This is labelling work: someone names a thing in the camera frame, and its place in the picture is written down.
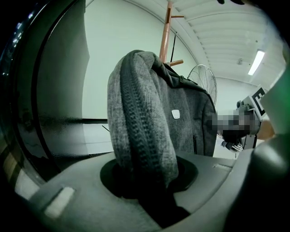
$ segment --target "backpack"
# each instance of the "backpack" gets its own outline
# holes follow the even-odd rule
[[[117,176],[161,227],[180,221],[189,213],[176,205],[170,188],[179,175],[176,152],[213,156],[217,130],[210,95],[154,53],[140,50],[117,64],[107,92]]]

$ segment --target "ceiling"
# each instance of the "ceiling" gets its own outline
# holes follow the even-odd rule
[[[167,0],[126,0],[164,22]],[[172,30],[178,32],[198,64],[208,66],[216,77],[252,85],[270,85],[285,68],[283,43],[261,10],[216,0],[172,0]],[[258,49],[265,56],[253,76],[248,75]]]

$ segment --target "fan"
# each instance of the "fan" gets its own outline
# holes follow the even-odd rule
[[[212,71],[203,64],[195,66],[189,73],[188,80],[204,88],[213,100],[214,105],[217,102],[217,82]]]

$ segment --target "fluorescent light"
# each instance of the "fluorescent light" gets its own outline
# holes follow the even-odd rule
[[[249,75],[251,75],[251,76],[254,75],[255,71],[257,70],[257,68],[259,67],[260,63],[262,62],[262,59],[263,59],[264,55],[265,55],[265,52],[263,52],[263,51],[259,50],[257,52],[256,58],[255,58],[255,60],[254,60],[254,62],[252,64],[252,67],[251,67],[251,69],[250,69],[250,71],[248,73]]]

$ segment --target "white tag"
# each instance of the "white tag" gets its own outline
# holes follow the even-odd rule
[[[179,110],[172,110],[172,115],[174,119],[179,119],[180,118],[180,112]]]
[[[52,219],[58,218],[72,199],[75,190],[64,187],[55,199],[46,207],[44,214]]]

